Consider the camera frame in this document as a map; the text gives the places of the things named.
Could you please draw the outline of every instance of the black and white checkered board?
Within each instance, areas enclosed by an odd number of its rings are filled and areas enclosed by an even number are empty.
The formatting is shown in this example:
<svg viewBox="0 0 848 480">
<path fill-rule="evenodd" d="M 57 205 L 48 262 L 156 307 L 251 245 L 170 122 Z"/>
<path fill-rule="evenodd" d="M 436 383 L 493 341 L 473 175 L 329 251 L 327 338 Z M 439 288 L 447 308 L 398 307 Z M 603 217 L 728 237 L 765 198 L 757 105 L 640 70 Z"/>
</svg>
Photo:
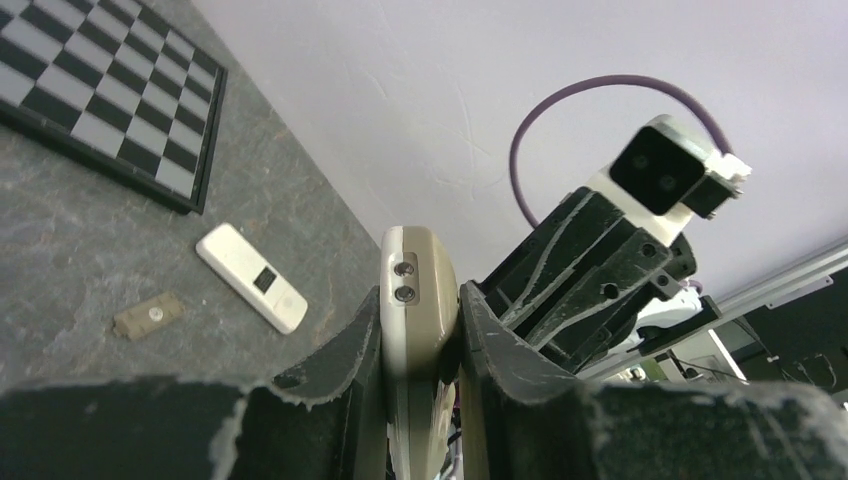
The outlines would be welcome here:
<svg viewBox="0 0 848 480">
<path fill-rule="evenodd" d="M 136 0 L 0 0 L 2 120 L 202 212 L 226 71 Z"/>
</svg>

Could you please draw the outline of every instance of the checkerboard black frame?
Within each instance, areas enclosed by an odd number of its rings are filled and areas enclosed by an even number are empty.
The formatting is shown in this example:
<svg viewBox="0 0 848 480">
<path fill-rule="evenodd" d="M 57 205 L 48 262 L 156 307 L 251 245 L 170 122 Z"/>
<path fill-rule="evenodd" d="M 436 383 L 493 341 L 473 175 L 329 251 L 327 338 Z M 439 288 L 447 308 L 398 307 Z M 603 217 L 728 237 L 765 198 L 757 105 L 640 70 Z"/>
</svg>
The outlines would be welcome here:
<svg viewBox="0 0 848 480">
<path fill-rule="evenodd" d="M 206 60 L 214 63 L 217 67 L 215 85 L 212 89 L 209 112 L 206 118 L 205 127 L 207 132 L 202 139 L 200 157 L 194 174 L 191 198 L 176 193 L 174 190 L 156 182 L 146 174 L 138 172 L 138 168 L 98 151 L 85 142 L 74 138 L 69 133 L 55 128 L 50 122 L 44 122 L 42 119 L 27 113 L 27 111 L 20 107 L 10 105 L 3 99 L 0 99 L 0 123 L 180 214 L 188 214 L 192 211 L 202 214 L 209 186 L 212 159 L 218 136 L 228 72 L 219 62 L 212 59 L 210 55 L 200 49 L 179 29 L 159 16 L 153 9 L 144 5 L 139 0 L 135 0 L 135 2 L 145 11 L 145 15 L 155 16 L 159 22 L 182 37 L 181 39 L 183 41 L 205 55 Z"/>
</svg>

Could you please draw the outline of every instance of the gray table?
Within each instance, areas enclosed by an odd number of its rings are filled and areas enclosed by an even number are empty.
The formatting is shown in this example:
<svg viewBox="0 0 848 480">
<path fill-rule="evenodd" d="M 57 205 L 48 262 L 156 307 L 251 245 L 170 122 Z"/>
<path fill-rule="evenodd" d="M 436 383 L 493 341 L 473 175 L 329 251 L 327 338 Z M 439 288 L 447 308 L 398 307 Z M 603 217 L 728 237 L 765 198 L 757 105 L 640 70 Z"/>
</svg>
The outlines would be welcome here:
<svg viewBox="0 0 848 480">
<path fill-rule="evenodd" d="M 152 3 L 230 69 L 206 212 L 180 216 L 0 127 L 0 389 L 28 378 L 270 376 L 331 338 L 379 250 L 188 0 Z M 306 297 L 277 333 L 197 257 L 223 221 Z M 129 342 L 112 316 L 167 290 L 187 313 Z"/>
</svg>

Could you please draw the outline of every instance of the white wall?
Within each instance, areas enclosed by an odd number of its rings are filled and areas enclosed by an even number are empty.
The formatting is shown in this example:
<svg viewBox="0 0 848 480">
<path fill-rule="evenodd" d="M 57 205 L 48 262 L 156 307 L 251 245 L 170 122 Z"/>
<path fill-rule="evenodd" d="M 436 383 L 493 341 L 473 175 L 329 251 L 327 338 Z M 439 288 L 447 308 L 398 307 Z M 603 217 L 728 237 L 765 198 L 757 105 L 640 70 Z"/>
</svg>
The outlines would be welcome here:
<svg viewBox="0 0 848 480">
<path fill-rule="evenodd" d="M 518 123 L 608 73 L 688 90 L 754 167 L 741 201 L 688 230 L 710 292 L 848 233 L 844 0 L 194 1 L 371 235 L 430 226 L 460 280 L 482 279 L 529 232 L 507 178 Z M 537 216 L 659 113 L 689 117 L 628 87 L 550 111 L 521 151 Z"/>
</svg>

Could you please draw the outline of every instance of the white remote control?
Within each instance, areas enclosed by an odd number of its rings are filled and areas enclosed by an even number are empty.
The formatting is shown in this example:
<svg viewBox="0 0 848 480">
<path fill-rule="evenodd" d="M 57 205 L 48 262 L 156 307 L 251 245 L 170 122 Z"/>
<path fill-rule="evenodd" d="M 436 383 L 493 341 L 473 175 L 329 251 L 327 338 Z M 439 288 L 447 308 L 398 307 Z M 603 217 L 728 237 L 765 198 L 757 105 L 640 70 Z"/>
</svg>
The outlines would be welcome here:
<svg viewBox="0 0 848 480">
<path fill-rule="evenodd" d="M 232 225 L 209 232 L 197 242 L 197 253 L 280 333 L 300 325 L 306 299 Z"/>
</svg>

